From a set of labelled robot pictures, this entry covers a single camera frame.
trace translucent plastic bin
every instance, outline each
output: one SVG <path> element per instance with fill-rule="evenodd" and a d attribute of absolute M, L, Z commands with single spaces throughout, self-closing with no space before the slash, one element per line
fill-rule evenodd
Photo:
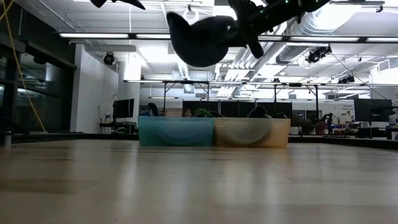
<path fill-rule="evenodd" d="M 211 146 L 214 118 L 138 117 L 141 146 Z"/>
<path fill-rule="evenodd" d="M 290 119 L 215 118 L 216 146 L 286 147 Z"/>

